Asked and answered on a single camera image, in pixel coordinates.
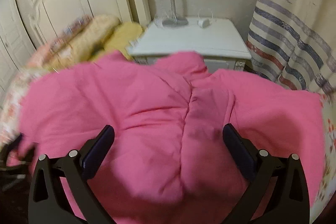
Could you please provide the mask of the pink padded jacket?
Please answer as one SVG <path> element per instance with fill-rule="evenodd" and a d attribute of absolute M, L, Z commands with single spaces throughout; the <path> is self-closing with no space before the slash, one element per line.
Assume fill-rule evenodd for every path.
<path fill-rule="evenodd" d="M 61 157 L 111 125 L 116 139 L 89 185 L 117 223 L 218 223 L 248 185 L 222 140 L 228 123 L 273 156 L 296 153 L 314 201 L 325 152 L 319 95 L 248 72 L 211 74 L 195 52 L 153 65 L 114 52 L 34 81 L 18 155 L 36 145 Z"/>

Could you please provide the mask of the floral bed quilt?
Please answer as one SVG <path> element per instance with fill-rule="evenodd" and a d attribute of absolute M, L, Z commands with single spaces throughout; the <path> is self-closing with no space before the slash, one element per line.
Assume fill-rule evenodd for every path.
<path fill-rule="evenodd" d="M 19 135 L 19 114 L 32 82 L 71 65 L 70 42 L 91 20 L 89 15 L 77 18 L 63 30 L 59 38 L 40 46 L 19 69 L 1 104 L 1 147 L 10 144 Z"/>

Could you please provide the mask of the white wardrobe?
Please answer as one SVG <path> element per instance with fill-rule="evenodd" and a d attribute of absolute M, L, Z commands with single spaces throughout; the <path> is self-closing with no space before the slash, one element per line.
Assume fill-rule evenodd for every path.
<path fill-rule="evenodd" d="M 22 22 L 16 0 L 0 0 L 1 98 L 11 80 L 36 51 Z"/>

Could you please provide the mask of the beige textured pillow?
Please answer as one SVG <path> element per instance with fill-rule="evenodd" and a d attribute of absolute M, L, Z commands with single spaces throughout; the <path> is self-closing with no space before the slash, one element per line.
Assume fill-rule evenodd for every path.
<path fill-rule="evenodd" d="M 52 57 L 47 64 L 48 67 L 62 69 L 87 61 L 94 50 L 104 44 L 119 24 L 120 19 L 114 15 L 94 17 L 84 30 L 80 31 Z"/>

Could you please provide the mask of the striped sailboat curtain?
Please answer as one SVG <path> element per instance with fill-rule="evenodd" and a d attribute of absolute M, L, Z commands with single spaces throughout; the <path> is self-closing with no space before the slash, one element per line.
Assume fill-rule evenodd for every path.
<path fill-rule="evenodd" d="M 335 92 L 335 0 L 257 0 L 249 69 L 287 89 Z"/>

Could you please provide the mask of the white bedside table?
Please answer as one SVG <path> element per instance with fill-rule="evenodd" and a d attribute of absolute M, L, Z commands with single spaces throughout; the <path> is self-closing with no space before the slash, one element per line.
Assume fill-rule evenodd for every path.
<path fill-rule="evenodd" d="M 153 64 L 160 57 L 193 51 L 203 56 L 210 73 L 218 69 L 244 70 L 252 56 L 229 19 L 210 19 L 206 28 L 198 25 L 196 17 L 188 21 L 188 25 L 176 28 L 151 22 L 127 52 L 141 64 Z"/>

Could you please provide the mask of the yellow pillow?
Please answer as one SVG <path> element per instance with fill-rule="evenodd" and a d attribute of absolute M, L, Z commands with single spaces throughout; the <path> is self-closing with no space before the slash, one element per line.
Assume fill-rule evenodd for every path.
<path fill-rule="evenodd" d="M 143 34 L 143 28 L 140 24 L 134 22 L 123 23 L 116 27 L 113 34 L 106 40 L 103 45 L 102 55 L 119 51 L 127 60 L 133 58 L 127 49 L 132 47 L 132 42 L 136 42 Z"/>

